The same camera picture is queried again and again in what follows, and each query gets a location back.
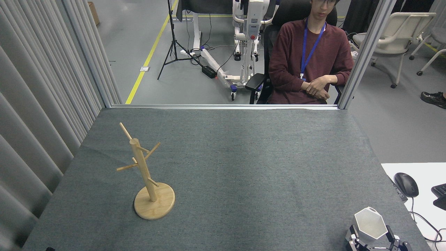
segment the computer mouse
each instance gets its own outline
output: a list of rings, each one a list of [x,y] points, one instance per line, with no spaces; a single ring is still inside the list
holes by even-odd
[[[395,174],[393,179],[404,195],[411,198],[418,196],[419,192],[417,183],[411,176],[399,172]]]

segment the wooden mug tree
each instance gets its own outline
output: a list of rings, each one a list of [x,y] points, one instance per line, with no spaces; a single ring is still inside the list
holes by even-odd
[[[155,149],[158,148],[161,143],[158,142],[158,144],[156,144],[150,151],[144,149],[141,147],[137,138],[132,138],[130,136],[122,123],[119,123],[119,125],[130,140],[130,146],[132,147],[134,155],[132,160],[135,162],[135,164],[120,167],[116,170],[119,172],[136,166],[139,168],[142,179],[145,183],[145,187],[143,187],[136,195],[133,206],[135,207],[136,213],[141,218],[147,220],[159,219],[170,212],[173,204],[175,203],[175,192],[173,189],[167,184],[152,180],[146,163],[147,158],[155,151]]]

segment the eyeglasses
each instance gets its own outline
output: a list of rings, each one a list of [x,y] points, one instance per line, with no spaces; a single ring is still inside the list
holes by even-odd
[[[336,0],[313,0],[319,5],[323,5],[324,3],[327,3],[328,7],[333,7],[336,5]]]

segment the cardboard box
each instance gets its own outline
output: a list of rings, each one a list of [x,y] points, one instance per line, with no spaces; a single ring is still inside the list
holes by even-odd
[[[93,15],[93,20],[95,20],[95,24],[99,24],[98,13],[96,12],[95,4],[93,2],[88,2],[88,6],[90,7],[91,14]]]

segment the blue lanyard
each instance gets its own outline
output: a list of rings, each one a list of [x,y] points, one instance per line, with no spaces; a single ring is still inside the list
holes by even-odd
[[[305,31],[304,31],[304,47],[302,50],[302,62],[301,62],[301,79],[303,79],[304,81],[306,81],[306,79],[304,79],[304,71],[306,66],[308,65],[308,62],[310,61],[311,56],[313,55],[314,50],[316,49],[316,46],[318,45],[319,41],[321,40],[322,34],[324,33],[325,30],[325,25],[322,27],[321,32],[319,33],[319,37],[316,40],[316,42],[313,45],[313,48],[311,49],[310,54],[308,55],[307,60],[305,61],[305,49],[306,49],[306,38],[307,38],[307,31],[308,31],[308,19],[305,21]]]

